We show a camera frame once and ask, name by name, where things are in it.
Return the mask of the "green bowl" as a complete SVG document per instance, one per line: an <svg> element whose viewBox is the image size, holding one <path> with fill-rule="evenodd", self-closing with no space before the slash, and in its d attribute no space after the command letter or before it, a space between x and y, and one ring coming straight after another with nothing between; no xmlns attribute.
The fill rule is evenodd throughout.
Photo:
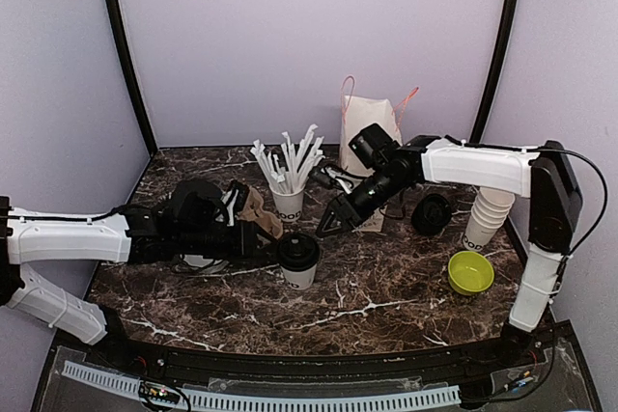
<svg viewBox="0 0 618 412"><path fill-rule="evenodd" d="M461 295L471 296L488 290L494 282L492 264L481 254L461 251L448 262L448 282Z"/></svg>

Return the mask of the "stack of white paper cups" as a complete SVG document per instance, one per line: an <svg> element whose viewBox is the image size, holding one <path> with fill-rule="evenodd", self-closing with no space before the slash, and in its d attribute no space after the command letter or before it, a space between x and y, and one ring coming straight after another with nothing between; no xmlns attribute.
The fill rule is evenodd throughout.
<svg viewBox="0 0 618 412"><path fill-rule="evenodd" d="M502 227L514 202L511 192L481 187L470 211L463 246L480 252Z"/></svg>

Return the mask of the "right black frame post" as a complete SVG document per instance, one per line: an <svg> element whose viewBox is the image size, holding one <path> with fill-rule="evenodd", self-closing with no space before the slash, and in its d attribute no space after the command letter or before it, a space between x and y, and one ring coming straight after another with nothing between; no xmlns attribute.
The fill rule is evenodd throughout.
<svg viewBox="0 0 618 412"><path fill-rule="evenodd" d="M508 50L517 3L518 0L503 0L487 80L469 136L469 141L472 143L479 143L482 140L490 119L492 105Z"/></svg>

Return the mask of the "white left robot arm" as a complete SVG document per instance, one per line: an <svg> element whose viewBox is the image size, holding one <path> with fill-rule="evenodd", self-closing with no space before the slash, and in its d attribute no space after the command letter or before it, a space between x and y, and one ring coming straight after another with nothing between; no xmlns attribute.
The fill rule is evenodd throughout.
<svg viewBox="0 0 618 412"><path fill-rule="evenodd" d="M153 207L126 204L100 215L54 215L1 200L1 303L88 345L116 370L136 361L116 313L60 288L34 261L179 261L217 272L234 261L273 255L283 223L259 192L236 180L227 190L205 179L180 181Z"/></svg>

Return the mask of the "stack of black lids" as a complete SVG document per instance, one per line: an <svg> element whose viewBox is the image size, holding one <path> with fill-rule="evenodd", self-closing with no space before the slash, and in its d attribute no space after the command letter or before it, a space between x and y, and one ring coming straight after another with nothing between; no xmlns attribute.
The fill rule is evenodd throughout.
<svg viewBox="0 0 618 412"><path fill-rule="evenodd" d="M435 236L443 231L452 219L449 201L440 194L425 196L411 214L411 226L423 236Z"/></svg>

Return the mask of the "black frame post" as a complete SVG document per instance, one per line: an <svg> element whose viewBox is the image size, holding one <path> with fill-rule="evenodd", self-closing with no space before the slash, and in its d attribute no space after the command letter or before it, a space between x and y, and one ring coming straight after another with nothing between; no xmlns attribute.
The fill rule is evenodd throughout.
<svg viewBox="0 0 618 412"><path fill-rule="evenodd" d="M503 0L487 80L469 136L469 141L472 143L479 143L482 140L490 119L492 105L508 50L517 3L518 0Z"/></svg>
<svg viewBox="0 0 618 412"><path fill-rule="evenodd" d="M121 3L120 0L104 1L133 114L137 121L147 153L149 157L153 157L158 152L158 146L150 119L147 114L146 105L141 94L131 52L129 50L126 28L121 11Z"/></svg>

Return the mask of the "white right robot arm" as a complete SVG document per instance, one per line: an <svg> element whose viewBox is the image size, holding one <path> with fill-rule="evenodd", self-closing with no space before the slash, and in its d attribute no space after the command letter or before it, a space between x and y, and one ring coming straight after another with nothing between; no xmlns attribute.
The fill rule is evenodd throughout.
<svg viewBox="0 0 618 412"><path fill-rule="evenodd" d="M401 145L378 124L363 128L349 143L372 174L331 200L316 234L327 237L365 223L392 197L421 183L478 187L469 225L501 226L517 197L529 200L528 253L518 294L492 358L515 366L530 350L527 334L538 326L560 290L583 198L570 160L575 153L556 141L538 147L470 144L450 136L421 135Z"/></svg>

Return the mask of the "white fluted dish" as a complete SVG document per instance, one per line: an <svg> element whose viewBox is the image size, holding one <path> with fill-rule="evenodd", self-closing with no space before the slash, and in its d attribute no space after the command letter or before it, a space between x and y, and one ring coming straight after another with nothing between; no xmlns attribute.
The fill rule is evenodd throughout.
<svg viewBox="0 0 618 412"><path fill-rule="evenodd" d="M228 264L228 261L205 258L201 255L180 255L172 270L180 274L211 275L224 270Z"/></svg>

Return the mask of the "paper cup holding straws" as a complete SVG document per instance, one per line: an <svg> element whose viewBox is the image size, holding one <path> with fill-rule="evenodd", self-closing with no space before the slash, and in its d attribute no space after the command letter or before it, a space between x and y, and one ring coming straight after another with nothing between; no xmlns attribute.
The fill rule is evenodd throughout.
<svg viewBox="0 0 618 412"><path fill-rule="evenodd" d="M300 218L303 210L303 190L295 193L279 193L271 190L271 195L277 215L282 222L293 223Z"/></svg>

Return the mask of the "left black frame post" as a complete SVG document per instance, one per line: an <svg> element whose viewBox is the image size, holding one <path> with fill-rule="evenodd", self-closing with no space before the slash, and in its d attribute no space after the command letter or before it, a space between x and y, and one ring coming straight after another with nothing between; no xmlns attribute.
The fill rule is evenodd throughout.
<svg viewBox="0 0 618 412"><path fill-rule="evenodd" d="M150 119L147 114L146 105L141 94L131 52L129 50L126 28L121 11L121 3L120 0L104 1L133 114L137 121L147 153L149 157L153 157L158 152L158 146Z"/></svg>

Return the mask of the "white paper cup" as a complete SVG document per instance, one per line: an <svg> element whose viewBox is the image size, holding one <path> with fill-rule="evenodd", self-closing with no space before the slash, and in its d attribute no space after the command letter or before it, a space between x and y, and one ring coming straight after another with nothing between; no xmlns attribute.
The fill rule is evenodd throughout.
<svg viewBox="0 0 618 412"><path fill-rule="evenodd" d="M280 267L287 283L294 289L304 290L313 285L318 259L282 259Z"/></svg>

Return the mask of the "bundle of wrapped straws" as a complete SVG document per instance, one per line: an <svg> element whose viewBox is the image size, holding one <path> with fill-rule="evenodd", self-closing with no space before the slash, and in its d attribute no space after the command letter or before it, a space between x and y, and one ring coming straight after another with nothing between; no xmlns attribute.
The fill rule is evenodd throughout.
<svg viewBox="0 0 618 412"><path fill-rule="evenodd" d="M319 127L310 124L304 137L295 144L287 131L281 133L284 142L279 146L283 160L275 151L267 151L260 140L250 148L264 174L270 190L276 194L295 194L306 185L310 171L324 159L323 137L316 136Z"/></svg>

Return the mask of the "cardboard cup carrier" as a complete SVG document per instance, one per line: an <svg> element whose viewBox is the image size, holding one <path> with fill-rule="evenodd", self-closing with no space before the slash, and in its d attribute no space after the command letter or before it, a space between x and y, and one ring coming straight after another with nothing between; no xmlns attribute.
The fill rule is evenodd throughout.
<svg viewBox="0 0 618 412"><path fill-rule="evenodd" d="M256 223L276 239L281 238L284 234L283 222L275 213L265 209L263 196L252 186L249 187L247 199L238 218Z"/></svg>

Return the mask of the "white paper bag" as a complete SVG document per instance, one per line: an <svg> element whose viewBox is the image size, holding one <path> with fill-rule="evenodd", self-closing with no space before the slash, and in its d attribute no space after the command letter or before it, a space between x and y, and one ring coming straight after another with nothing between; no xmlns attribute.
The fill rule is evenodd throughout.
<svg viewBox="0 0 618 412"><path fill-rule="evenodd" d="M338 165L351 175L367 178L379 166L379 152L395 142L402 145L401 125L408 103L418 93L414 87L397 105L355 93L355 79L348 75L341 87L341 131Z"/></svg>

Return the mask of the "black cup lid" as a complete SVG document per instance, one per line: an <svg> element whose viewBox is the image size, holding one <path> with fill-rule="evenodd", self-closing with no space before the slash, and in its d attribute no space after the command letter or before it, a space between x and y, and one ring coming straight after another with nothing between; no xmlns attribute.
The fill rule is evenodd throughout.
<svg viewBox="0 0 618 412"><path fill-rule="evenodd" d="M315 238L306 233L285 233L276 246L276 258L287 270L301 272L318 263L321 255Z"/></svg>

